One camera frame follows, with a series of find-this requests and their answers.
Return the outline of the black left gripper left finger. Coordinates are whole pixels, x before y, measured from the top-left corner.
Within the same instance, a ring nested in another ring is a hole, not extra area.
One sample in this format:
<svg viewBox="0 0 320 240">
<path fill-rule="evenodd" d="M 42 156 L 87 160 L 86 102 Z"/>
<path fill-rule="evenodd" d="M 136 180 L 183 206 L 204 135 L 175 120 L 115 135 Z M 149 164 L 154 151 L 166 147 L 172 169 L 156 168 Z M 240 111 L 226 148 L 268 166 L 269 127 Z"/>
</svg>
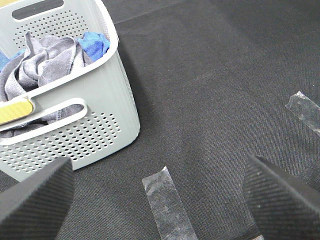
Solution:
<svg viewBox="0 0 320 240">
<path fill-rule="evenodd" d="M 54 240 L 74 197 L 74 175 L 68 157 L 43 169 L 0 194 L 2 240 Z"/>
</svg>

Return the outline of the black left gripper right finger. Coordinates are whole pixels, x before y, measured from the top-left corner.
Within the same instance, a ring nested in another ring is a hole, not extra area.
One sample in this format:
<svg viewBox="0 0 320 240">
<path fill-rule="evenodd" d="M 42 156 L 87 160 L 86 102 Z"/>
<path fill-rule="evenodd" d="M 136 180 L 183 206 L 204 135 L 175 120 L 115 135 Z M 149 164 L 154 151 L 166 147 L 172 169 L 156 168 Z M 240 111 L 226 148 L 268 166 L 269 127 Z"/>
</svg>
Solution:
<svg viewBox="0 0 320 240">
<path fill-rule="evenodd" d="M 320 238 L 320 193 L 265 158 L 247 158 L 242 191 L 263 239 Z"/>
</svg>

